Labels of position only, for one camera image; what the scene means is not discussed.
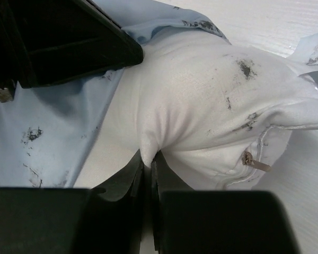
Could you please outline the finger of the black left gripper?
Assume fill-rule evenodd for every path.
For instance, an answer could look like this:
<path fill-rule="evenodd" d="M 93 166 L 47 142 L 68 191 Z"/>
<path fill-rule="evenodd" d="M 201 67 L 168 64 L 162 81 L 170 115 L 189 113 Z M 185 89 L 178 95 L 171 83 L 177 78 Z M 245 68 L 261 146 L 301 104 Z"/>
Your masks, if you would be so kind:
<path fill-rule="evenodd" d="M 0 1 L 0 102 L 138 65 L 142 47 L 93 1 Z"/>

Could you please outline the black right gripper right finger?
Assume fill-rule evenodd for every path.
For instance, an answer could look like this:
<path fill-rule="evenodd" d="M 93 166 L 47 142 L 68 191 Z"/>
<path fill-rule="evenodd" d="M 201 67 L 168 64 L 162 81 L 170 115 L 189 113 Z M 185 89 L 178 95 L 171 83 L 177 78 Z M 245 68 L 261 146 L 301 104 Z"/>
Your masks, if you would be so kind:
<path fill-rule="evenodd" d="M 194 190 L 168 166 L 161 152 L 151 171 L 158 253 L 293 252 L 293 231 L 274 194 Z"/>

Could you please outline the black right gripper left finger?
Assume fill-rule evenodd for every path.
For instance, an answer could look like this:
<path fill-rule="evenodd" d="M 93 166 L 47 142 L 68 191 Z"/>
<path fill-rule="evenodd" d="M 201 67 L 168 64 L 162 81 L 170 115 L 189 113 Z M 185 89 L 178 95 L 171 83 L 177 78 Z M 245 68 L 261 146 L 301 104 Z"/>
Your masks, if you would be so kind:
<path fill-rule="evenodd" d="M 139 253 L 139 152 L 92 189 L 0 188 L 0 253 Z"/>

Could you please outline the light blue pillowcase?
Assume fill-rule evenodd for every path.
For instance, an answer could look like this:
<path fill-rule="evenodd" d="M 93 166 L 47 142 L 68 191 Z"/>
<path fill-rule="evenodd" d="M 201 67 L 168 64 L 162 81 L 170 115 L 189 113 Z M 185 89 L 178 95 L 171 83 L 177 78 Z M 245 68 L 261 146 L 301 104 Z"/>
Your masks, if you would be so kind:
<path fill-rule="evenodd" d="M 230 43 L 196 11 L 156 1 L 97 1 L 97 5 L 143 49 L 165 29 L 206 32 Z M 314 67 L 310 74 L 314 80 L 318 33 L 301 39 L 287 59 Z M 12 102 L 0 103 L 0 186 L 75 186 L 126 69 L 49 88 L 18 88 Z"/>

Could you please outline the white pillow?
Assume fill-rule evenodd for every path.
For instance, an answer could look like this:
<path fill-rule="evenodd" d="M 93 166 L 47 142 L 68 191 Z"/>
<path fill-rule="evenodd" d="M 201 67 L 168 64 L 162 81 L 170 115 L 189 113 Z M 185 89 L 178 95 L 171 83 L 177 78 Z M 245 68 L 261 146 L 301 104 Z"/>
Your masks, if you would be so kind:
<path fill-rule="evenodd" d="M 314 67 L 198 31 L 165 29 L 124 71 L 75 182 L 93 187 L 135 152 L 149 167 L 161 151 L 195 189 L 251 189 L 295 130 L 318 130 Z"/>

